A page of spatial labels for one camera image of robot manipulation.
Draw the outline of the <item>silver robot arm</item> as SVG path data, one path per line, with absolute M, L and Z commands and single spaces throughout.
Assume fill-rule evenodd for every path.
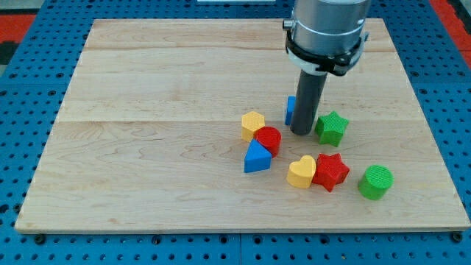
M 286 53 L 305 73 L 344 76 L 359 61 L 370 0 L 296 0 L 283 21 Z

